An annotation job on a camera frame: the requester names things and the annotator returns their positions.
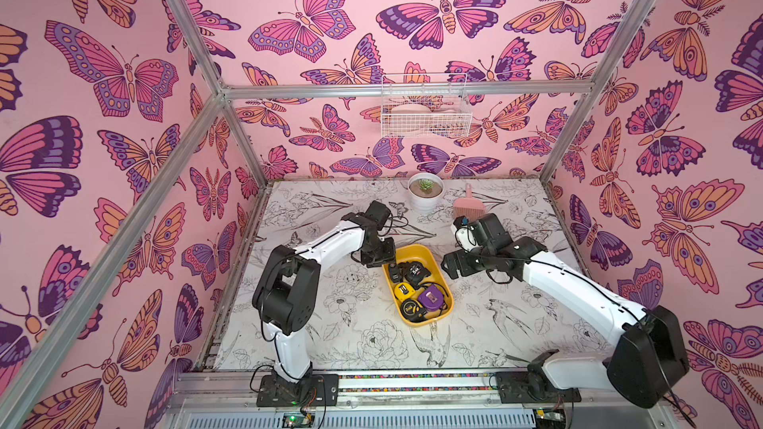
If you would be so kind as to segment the yellow black tape measure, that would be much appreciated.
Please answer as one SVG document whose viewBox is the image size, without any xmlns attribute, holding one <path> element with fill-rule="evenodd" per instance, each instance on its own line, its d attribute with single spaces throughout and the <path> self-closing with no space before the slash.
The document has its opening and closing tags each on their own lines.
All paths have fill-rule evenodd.
<svg viewBox="0 0 763 429">
<path fill-rule="evenodd" d="M 427 311 L 416 300 L 407 299 L 399 306 L 403 319 L 409 323 L 422 323 L 426 320 Z"/>
</svg>

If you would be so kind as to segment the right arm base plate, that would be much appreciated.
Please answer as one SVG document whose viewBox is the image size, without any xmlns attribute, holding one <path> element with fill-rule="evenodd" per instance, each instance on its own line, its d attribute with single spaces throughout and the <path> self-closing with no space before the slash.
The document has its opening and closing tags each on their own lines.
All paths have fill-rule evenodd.
<svg viewBox="0 0 763 429">
<path fill-rule="evenodd" d="M 531 371 L 499 371 L 495 373 L 495 387 L 502 403 L 582 402 L 578 389 L 557 389 L 542 375 Z"/>
</svg>

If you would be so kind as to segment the purple tape measure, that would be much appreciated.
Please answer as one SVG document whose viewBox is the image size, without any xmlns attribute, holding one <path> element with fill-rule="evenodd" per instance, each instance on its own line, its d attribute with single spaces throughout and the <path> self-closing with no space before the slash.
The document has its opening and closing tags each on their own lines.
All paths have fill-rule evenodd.
<svg viewBox="0 0 763 429">
<path fill-rule="evenodd" d="M 416 301 L 428 313 L 443 313 L 449 308 L 445 292 L 436 284 L 423 288 Z"/>
</svg>

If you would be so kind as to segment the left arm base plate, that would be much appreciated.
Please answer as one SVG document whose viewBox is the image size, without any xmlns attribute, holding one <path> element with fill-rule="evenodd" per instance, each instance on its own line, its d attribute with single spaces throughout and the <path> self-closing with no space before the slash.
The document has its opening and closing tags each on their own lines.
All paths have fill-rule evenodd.
<svg viewBox="0 0 763 429">
<path fill-rule="evenodd" d="M 258 407 L 336 406 L 339 396 L 339 375 L 309 375 L 299 383 L 291 383 L 276 373 L 265 375 L 259 384 Z"/>
</svg>

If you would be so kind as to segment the yellow plastic storage box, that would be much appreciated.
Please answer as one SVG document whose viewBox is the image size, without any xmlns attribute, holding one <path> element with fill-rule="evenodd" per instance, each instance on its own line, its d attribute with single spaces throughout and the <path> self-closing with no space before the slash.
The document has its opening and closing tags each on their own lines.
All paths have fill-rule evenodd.
<svg viewBox="0 0 763 429">
<path fill-rule="evenodd" d="M 411 244 L 395 252 L 395 262 L 383 266 L 383 275 L 397 315 L 418 328 L 448 317 L 455 307 L 453 293 L 433 253 Z"/>
</svg>

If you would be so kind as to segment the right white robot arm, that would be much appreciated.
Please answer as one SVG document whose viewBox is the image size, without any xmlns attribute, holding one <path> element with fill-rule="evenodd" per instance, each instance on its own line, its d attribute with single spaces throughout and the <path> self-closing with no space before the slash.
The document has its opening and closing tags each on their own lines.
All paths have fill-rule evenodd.
<svg viewBox="0 0 763 429">
<path fill-rule="evenodd" d="M 689 372 L 680 322 L 667 308 L 649 309 L 613 293 L 533 238 L 512 238 L 493 214 L 474 222 L 459 216 L 451 230 L 458 248 L 441 261 L 450 278 L 504 273 L 556 299 L 610 345 L 606 356 L 549 350 L 536 357 L 528 365 L 533 397 L 551 389 L 609 390 L 649 409 Z"/>
</svg>

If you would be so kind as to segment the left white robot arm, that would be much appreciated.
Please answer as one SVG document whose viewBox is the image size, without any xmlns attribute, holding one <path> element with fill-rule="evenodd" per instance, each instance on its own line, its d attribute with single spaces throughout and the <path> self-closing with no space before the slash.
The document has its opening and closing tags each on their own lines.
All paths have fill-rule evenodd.
<svg viewBox="0 0 763 429">
<path fill-rule="evenodd" d="M 395 261 L 395 242 L 380 233 L 391 223 L 391 210 L 373 201 L 362 213 L 343 216 L 327 234 L 295 248 L 276 246 L 265 266 L 252 307 L 258 312 L 264 339 L 274 344 L 274 372 L 287 383 L 310 377 L 304 328 L 315 310 L 324 269 L 351 255 L 367 268 Z"/>
</svg>

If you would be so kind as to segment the small yellow tape measure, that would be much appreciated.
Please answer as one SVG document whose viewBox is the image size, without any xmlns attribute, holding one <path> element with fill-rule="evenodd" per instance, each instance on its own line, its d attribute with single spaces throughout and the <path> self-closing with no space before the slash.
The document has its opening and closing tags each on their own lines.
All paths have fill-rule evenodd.
<svg viewBox="0 0 763 429">
<path fill-rule="evenodd" d="M 393 295 L 399 302 L 405 302 L 407 299 L 415 298 L 416 290 L 407 282 L 401 282 L 393 286 Z"/>
</svg>

